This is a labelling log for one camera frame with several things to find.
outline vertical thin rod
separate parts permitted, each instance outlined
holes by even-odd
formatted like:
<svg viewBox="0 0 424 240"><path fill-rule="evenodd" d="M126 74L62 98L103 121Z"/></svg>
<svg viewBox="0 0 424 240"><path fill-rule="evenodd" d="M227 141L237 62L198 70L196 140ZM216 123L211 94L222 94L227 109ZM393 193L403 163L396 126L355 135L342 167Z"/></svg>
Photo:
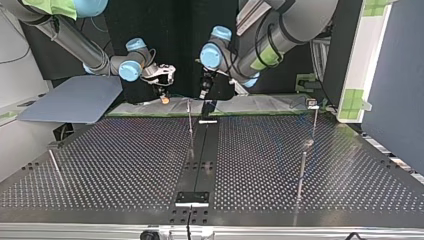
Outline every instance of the vertical thin rod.
<svg viewBox="0 0 424 240"><path fill-rule="evenodd" d="M305 176L305 165L306 165L306 152L302 154L302 162L300 164L300 178L299 178L299 186L297 189L297 200L300 201L302 197L302 186L303 186L303 177Z"/></svg>
<svg viewBox="0 0 424 240"><path fill-rule="evenodd" d="M54 156L53 150L49 149L49 154L50 154L50 157L52 158L54 168L56 169L56 171L60 172L59 165L56 162L56 157Z"/></svg>
<svg viewBox="0 0 424 240"><path fill-rule="evenodd" d="M188 121L189 121L189 132L190 137L193 139L193 122L191 120L191 100L187 100L187 112L188 112Z"/></svg>
<svg viewBox="0 0 424 240"><path fill-rule="evenodd" d="M318 111L319 109L315 110L315 118L314 118L314 129L312 131L312 139L315 141L315 129L317 127L317 121L318 121Z"/></svg>

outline small orange object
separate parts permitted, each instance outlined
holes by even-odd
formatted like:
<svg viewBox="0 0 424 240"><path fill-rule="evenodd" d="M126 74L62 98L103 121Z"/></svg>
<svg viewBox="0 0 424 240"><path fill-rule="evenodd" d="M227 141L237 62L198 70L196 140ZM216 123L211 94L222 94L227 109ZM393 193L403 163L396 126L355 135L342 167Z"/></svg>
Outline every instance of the small orange object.
<svg viewBox="0 0 424 240"><path fill-rule="evenodd" d="M161 97L161 99L162 99L162 104L166 105L170 102L169 98L167 98L167 97Z"/></svg>

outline perforated metal table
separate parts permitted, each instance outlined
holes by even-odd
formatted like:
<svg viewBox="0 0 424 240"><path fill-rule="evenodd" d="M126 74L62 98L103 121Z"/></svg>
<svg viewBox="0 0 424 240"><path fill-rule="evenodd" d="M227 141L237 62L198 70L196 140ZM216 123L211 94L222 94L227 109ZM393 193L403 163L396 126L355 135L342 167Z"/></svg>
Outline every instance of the perforated metal table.
<svg viewBox="0 0 424 240"><path fill-rule="evenodd" d="M0 184L2 223L424 228L424 186L328 116L106 118ZM297 201L302 153L307 153ZM176 208L179 192L207 208Z"/></svg>

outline white wall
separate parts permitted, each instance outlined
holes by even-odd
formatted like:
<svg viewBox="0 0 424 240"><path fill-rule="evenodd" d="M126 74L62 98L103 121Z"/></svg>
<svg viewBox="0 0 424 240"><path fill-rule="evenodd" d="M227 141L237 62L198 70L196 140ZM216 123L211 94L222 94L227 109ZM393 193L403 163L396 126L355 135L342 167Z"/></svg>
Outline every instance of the white wall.
<svg viewBox="0 0 424 240"><path fill-rule="evenodd" d="M8 14L21 31L16 19ZM0 62L25 54L28 44L0 12ZM0 64L0 109L48 91L32 53L17 62Z"/></svg>
<svg viewBox="0 0 424 240"><path fill-rule="evenodd" d="M21 31L16 19L8 16ZM0 12L0 62L22 56L27 48L26 41ZM47 91L46 81L31 53L17 62L0 64L0 116L16 110L18 103ZM42 155L47 145L55 140L53 129L58 126L57 123L21 122L14 118L3 124L0 121L0 182Z"/></svg>

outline green cloth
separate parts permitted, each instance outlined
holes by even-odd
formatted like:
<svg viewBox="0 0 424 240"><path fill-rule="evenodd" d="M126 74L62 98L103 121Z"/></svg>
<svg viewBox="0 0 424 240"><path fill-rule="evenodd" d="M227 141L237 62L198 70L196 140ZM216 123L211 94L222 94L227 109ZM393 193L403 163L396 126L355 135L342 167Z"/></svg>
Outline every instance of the green cloth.
<svg viewBox="0 0 424 240"><path fill-rule="evenodd" d="M73 0L23 0L22 2L51 15L64 15L74 20L77 19L77 10Z"/></svg>

